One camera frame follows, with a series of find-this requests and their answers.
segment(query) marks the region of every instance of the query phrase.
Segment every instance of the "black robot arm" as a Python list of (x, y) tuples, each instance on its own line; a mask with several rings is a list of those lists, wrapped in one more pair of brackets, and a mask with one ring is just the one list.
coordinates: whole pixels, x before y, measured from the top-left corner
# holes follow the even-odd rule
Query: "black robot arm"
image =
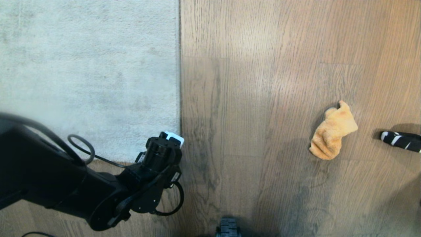
[[(61, 149), (26, 126), (41, 131)], [(182, 143), (181, 137), (168, 132), (151, 137), (146, 152), (139, 154), (136, 163), (123, 166), (124, 171), (114, 176), (87, 167), (85, 161), (43, 125), (0, 113), (0, 209), (24, 199), (84, 218), (96, 231), (128, 220), (130, 210), (174, 214), (184, 201), (178, 183)], [(93, 148), (84, 152), (91, 155), (89, 160), (98, 157)], [(180, 192), (178, 207), (170, 213), (156, 211), (163, 190), (173, 186)]]

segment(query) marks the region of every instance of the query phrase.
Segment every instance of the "wooden floor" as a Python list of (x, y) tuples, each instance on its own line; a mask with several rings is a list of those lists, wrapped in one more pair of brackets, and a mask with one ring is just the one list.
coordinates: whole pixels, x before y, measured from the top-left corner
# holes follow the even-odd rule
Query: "wooden floor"
[[(419, 0), (181, 0), (181, 163), (186, 201), (105, 232), (27, 202), (0, 235), (421, 235), (420, 154), (378, 140), (421, 133)], [(323, 112), (346, 101), (359, 130), (331, 161), (308, 151)], [(96, 162), (96, 170), (118, 168)], [(175, 206), (177, 195), (164, 195)]]

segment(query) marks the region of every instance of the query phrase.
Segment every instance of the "black and white striped object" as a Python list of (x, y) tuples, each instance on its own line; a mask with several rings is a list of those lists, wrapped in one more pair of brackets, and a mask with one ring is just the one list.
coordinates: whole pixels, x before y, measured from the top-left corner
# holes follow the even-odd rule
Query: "black and white striped object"
[(397, 146), (409, 151), (421, 153), (421, 135), (384, 131), (381, 133), (380, 139), (387, 144)]

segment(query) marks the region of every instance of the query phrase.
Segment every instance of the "stuffed toy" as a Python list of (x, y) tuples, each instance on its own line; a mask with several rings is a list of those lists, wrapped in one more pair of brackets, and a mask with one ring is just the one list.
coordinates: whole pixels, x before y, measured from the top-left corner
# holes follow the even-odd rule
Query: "stuffed toy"
[(358, 130), (349, 106), (339, 101), (340, 108), (325, 112), (325, 120), (318, 126), (311, 141), (310, 152), (323, 160), (335, 158), (342, 147), (342, 137)]
[(392, 146), (421, 153), (421, 135), (384, 131), (381, 133), (380, 139)]

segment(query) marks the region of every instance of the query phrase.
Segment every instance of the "cable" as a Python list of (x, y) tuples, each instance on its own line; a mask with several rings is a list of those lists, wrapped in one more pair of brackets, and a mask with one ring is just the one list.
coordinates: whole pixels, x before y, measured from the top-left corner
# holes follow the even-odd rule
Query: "cable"
[(43, 233), (43, 232), (37, 232), (37, 231), (28, 232), (28, 233), (22, 235), (22, 237), (25, 237), (25, 236), (30, 235), (30, 234), (39, 234), (39, 235), (43, 235), (43, 236), (47, 236), (47, 237), (55, 237), (54, 235)]
[(183, 187), (181, 186), (181, 184), (178, 181), (173, 182), (173, 184), (175, 184), (177, 186), (177, 188), (179, 189), (179, 192), (180, 192), (180, 203), (179, 203), (179, 205), (172, 212), (163, 213), (163, 212), (155, 210), (155, 211), (151, 212), (151, 214), (161, 215), (161, 216), (169, 216), (169, 215), (175, 214), (176, 212), (178, 212), (180, 210), (181, 206), (184, 203), (184, 190), (183, 190)]
[(46, 126), (28, 118), (3, 112), (0, 112), (0, 119), (8, 120), (15, 123), (21, 123), (28, 127), (35, 128), (36, 130), (45, 134), (59, 147), (61, 147), (69, 156), (71, 156), (74, 159), (76, 165), (85, 166), (85, 162), (75, 153), (75, 151), (73, 151), (61, 138), (59, 138), (53, 131), (48, 129)]
[[(87, 151), (87, 150), (83, 149), (82, 147), (78, 146), (72, 140), (73, 137), (76, 138), (76, 139), (78, 139), (79, 141), (81, 141), (83, 144), (85, 144), (89, 148), (89, 151)], [(91, 163), (94, 158), (98, 158), (98, 159), (100, 159), (100, 160), (102, 160), (104, 162), (107, 162), (108, 164), (112, 164), (112, 165), (115, 165), (115, 166), (120, 167), (120, 168), (127, 168), (127, 166), (125, 166), (125, 165), (112, 162), (112, 161), (110, 161), (108, 159), (105, 159), (104, 157), (97, 156), (95, 154), (95, 149), (93, 148), (93, 146), (85, 138), (83, 138), (81, 136), (78, 136), (78, 135), (75, 135), (75, 134), (70, 134), (69, 136), (67, 136), (67, 140), (70, 142), (70, 144), (72, 144), (75, 148), (77, 148), (81, 152), (90, 155), (89, 158), (85, 161), (86, 164)]]

